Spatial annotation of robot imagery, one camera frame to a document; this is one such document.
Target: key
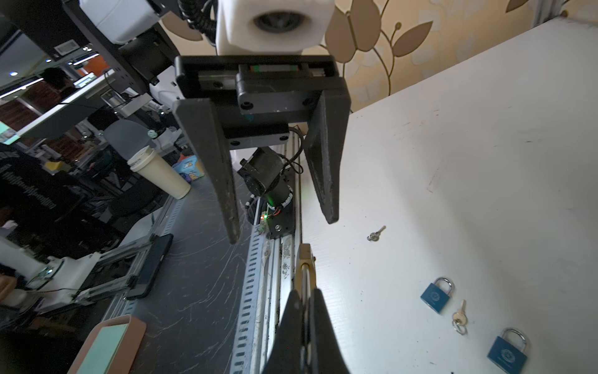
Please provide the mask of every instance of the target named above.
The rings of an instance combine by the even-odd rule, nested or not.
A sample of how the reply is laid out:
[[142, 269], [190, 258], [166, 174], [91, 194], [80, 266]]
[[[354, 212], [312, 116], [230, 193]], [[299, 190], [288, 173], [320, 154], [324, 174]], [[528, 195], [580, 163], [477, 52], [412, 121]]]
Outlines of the key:
[[386, 228], [386, 226], [382, 226], [382, 228], [376, 232], [373, 232], [371, 234], [368, 235], [368, 240], [369, 241], [373, 241], [373, 242], [377, 242], [378, 239], [380, 239], [380, 233], [382, 231], [384, 231], [384, 229]]
[[453, 322], [460, 326], [467, 324], [467, 316], [465, 315], [465, 300], [461, 303], [461, 308], [453, 314]]

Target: key ring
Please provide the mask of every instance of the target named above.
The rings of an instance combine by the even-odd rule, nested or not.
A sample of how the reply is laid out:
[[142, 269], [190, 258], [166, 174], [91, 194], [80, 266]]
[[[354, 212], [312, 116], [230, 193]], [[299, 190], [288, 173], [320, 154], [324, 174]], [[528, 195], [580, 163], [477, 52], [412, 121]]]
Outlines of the key ring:
[[456, 332], [458, 332], [461, 335], [467, 334], [467, 327], [465, 327], [465, 325], [461, 325], [455, 320], [453, 320], [453, 328]]

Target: screw hole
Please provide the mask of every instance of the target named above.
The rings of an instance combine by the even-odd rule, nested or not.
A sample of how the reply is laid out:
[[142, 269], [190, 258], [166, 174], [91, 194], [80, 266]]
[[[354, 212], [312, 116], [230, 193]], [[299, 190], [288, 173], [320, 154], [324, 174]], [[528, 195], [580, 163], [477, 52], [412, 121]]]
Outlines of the screw hole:
[[249, 101], [243, 101], [241, 103], [241, 109], [242, 110], [250, 110], [254, 107], [254, 105], [252, 103], [250, 103]]

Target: camera lens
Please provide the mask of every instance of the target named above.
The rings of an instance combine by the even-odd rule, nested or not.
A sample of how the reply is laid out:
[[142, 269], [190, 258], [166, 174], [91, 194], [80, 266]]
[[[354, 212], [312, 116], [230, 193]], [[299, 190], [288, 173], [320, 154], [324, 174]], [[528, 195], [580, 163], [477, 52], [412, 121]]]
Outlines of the camera lens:
[[298, 28], [305, 16], [293, 12], [272, 12], [254, 19], [255, 25], [263, 31], [272, 33], [289, 32]]

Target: brown leaf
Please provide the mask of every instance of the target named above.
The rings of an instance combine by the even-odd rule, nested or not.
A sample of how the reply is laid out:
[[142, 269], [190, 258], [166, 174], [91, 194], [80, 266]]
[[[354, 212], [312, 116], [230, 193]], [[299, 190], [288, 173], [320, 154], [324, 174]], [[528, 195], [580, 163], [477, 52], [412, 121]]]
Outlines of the brown leaf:
[[527, 2], [528, 0], [510, 0], [505, 13], [509, 13], [511, 10], [515, 10]]
[[172, 12], [168, 12], [162, 17], [162, 24], [164, 24], [164, 27], [168, 31], [183, 39], [189, 41], [203, 40], [202, 34], [199, 31], [189, 28], [187, 22]]
[[432, 29], [432, 21], [422, 23], [407, 30], [392, 46], [392, 54], [396, 57], [403, 57], [415, 51], [426, 39]]
[[349, 19], [337, 7], [334, 7], [332, 19], [324, 36], [330, 55], [340, 63], [351, 61], [356, 48], [351, 34]]
[[360, 51], [374, 48], [380, 38], [382, 20], [378, 6], [372, 0], [353, 0], [349, 21], [355, 34], [355, 44]]

